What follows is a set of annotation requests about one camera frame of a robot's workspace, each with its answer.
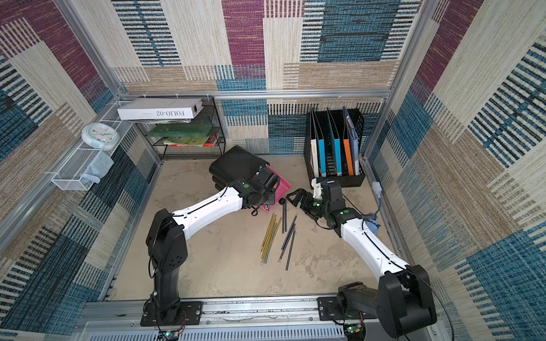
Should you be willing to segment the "black pink drawer unit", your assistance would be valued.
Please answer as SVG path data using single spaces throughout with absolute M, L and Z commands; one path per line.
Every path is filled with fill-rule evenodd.
M 257 210 L 262 206 L 254 207 L 246 202 L 246 196 L 250 193 L 247 181 L 260 166 L 267 166 L 272 169 L 268 161 L 240 146 L 234 146 L 210 165 L 209 173 L 212 175 L 216 189 L 220 191 L 223 191 L 226 187 L 235 189 L 242 199 L 243 209 L 252 208 Z

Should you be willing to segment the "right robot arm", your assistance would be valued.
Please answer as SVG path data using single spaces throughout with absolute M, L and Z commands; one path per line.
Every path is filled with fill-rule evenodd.
M 348 243 L 373 272 L 376 289 L 361 282 L 341 286 L 336 302 L 324 307 L 329 318 L 377 318 L 391 338 L 399 338 L 437 322 L 432 287 L 421 266 L 411 266 L 374 234 L 376 220 L 348 207 L 337 180 L 323 180 L 311 192 L 302 188 L 287 195 L 314 222 L 325 220 L 327 230 Z

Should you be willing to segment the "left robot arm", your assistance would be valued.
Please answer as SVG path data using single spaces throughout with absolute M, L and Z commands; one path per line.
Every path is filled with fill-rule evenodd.
M 280 176 L 269 166 L 260 166 L 247 178 L 238 178 L 219 192 L 188 208 L 173 213 L 159 210 L 146 237 L 148 271 L 154 281 L 152 294 L 143 307 L 142 327 L 184 325 L 188 309 L 179 296 L 179 267 L 189 257 L 187 241 L 220 218 L 240 210 L 275 203 Z

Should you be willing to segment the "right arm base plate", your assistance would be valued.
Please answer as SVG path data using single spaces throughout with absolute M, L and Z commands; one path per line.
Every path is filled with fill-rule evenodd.
M 340 303 L 336 296 L 320 296 L 317 298 L 317 307 L 319 319 L 321 321 L 349 321 L 349 320 L 365 320 L 376 319 L 375 312 L 370 308 L 365 311 L 351 308 L 347 303 Z

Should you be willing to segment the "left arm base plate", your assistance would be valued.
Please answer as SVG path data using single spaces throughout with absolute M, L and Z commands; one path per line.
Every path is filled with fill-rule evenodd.
M 160 309 L 149 299 L 143 307 L 141 327 L 198 325 L 201 319 L 203 301 L 179 301 L 170 308 Z

